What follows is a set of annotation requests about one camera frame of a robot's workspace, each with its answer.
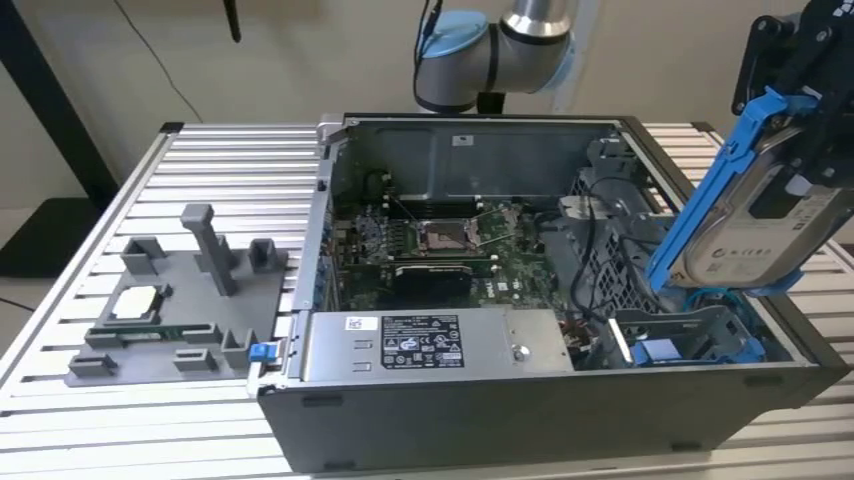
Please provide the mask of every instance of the slotted aluminum surface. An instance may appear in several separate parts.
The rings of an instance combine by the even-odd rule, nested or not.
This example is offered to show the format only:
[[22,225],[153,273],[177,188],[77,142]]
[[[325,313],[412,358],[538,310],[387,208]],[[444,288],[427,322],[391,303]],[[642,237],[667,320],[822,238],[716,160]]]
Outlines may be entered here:
[[[719,137],[690,124],[647,128],[698,181]],[[0,389],[0,475],[87,480],[307,478],[288,471],[260,409],[245,398],[243,381],[69,389],[61,375],[121,273],[116,254],[128,236],[156,235],[169,250],[193,247],[177,228],[187,202],[213,204],[216,228],[232,246],[265,236],[289,250],[280,309],[288,310],[316,162],[311,125],[188,126],[179,135],[159,137],[96,227],[96,231],[103,228],[103,238],[93,235],[83,246],[0,363],[8,377]],[[854,363],[852,268],[851,258],[828,244],[808,261],[807,274],[791,292],[848,363]],[[711,454],[359,478],[618,477],[854,478],[854,377],[804,408],[762,415]]]

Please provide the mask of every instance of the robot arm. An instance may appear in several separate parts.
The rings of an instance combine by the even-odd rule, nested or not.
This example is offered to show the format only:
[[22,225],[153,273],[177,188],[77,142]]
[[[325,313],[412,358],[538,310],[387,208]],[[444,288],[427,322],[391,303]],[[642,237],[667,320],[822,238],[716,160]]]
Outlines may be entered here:
[[852,13],[854,0],[812,0],[798,25],[754,22],[734,100],[740,117],[652,256],[654,290],[784,292],[851,217]]

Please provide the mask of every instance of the motherboard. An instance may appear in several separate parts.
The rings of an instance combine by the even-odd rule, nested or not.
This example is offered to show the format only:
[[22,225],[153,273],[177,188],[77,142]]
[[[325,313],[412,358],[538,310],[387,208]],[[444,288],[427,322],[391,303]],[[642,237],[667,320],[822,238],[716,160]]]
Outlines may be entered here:
[[538,237],[538,222],[554,213],[522,199],[387,200],[335,224],[341,310],[512,305],[566,312]]

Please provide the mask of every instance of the warning label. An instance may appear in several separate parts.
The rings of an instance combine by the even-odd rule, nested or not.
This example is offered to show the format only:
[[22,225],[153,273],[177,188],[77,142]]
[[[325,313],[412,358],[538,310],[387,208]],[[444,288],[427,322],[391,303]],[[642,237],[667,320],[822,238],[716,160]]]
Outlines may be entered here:
[[463,339],[456,315],[383,317],[383,367],[459,368]]

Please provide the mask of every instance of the floor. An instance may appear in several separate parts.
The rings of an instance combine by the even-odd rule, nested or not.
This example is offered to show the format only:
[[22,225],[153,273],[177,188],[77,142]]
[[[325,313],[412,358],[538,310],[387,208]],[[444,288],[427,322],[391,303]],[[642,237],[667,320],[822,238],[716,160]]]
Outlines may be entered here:
[[[0,209],[0,246],[12,237],[34,208]],[[13,300],[32,308],[48,293],[53,279],[18,279],[0,277],[0,297]],[[0,303],[0,354],[5,353],[14,336],[29,319],[29,312],[12,305]]]

